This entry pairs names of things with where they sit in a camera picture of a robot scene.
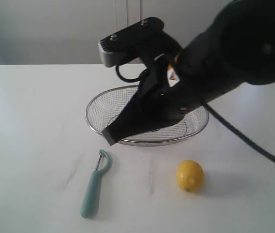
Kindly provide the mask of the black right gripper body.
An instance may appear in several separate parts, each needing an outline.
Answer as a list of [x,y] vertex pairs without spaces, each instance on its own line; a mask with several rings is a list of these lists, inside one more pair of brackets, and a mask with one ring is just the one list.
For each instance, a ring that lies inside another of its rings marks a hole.
[[183,118],[176,107],[179,95],[168,84],[170,59],[177,59],[180,44],[160,31],[138,37],[135,50],[146,66],[135,94],[135,125],[138,128],[163,128]]

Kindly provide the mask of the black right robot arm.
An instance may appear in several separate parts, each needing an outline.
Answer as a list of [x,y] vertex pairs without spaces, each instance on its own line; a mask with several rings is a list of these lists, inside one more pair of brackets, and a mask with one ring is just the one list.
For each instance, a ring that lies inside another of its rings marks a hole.
[[146,66],[136,93],[103,129],[110,145],[172,126],[184,116],[242,83],[275,82],[275,0],[234,0],[212,24],[182,48],[147,19],[103,40],[112,65],[139,57]]

